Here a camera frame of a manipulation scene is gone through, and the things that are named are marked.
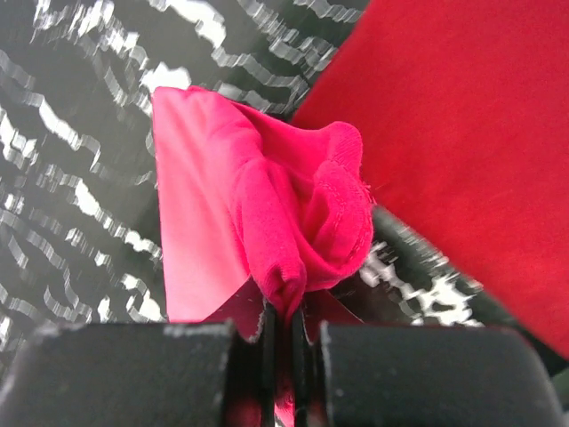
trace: red felt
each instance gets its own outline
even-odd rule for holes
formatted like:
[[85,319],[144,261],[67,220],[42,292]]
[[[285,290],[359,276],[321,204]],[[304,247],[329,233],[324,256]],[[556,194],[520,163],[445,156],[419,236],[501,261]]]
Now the red felt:
[[375,0],[293,120],[569,357],[569,2]]

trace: pink sock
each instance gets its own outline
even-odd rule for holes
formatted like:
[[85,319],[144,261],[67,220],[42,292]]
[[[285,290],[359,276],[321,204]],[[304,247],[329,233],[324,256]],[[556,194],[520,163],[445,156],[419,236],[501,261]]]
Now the pink sock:
[[362,141],[306,131],[198,87],[153,97],[171,321],[201,321],[249,275],[290,317],[305,292],[353,274],[372,240]]

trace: pink fabric fold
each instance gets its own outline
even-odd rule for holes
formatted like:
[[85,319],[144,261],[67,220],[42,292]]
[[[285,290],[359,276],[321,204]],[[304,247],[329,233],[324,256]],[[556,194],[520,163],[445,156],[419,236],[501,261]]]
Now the pink fabric fold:
[[252,275],[289,317],[353,274],[372,240],[362,141],[307,131],[198,87],[153,96],[166,304],[201,321]]

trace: pink fabric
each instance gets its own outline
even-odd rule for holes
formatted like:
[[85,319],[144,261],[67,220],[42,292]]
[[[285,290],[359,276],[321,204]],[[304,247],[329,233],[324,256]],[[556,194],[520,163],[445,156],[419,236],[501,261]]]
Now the pink fabric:
[[354,273],[372,239],[362,141],[297,129],[198,87],[153,97],[171,321],[201,321],[251,274],[287,317]]

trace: red cloth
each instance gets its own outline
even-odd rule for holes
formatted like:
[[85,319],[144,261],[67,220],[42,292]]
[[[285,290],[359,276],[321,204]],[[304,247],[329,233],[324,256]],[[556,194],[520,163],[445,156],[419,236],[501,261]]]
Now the red cloth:
[[293,120],[569,357],[569,2],[375,0]]
[[370,249],[357,130],[304,131],[197,87],[153,97],[166,305],[201,321],[249,274],[287,317]]

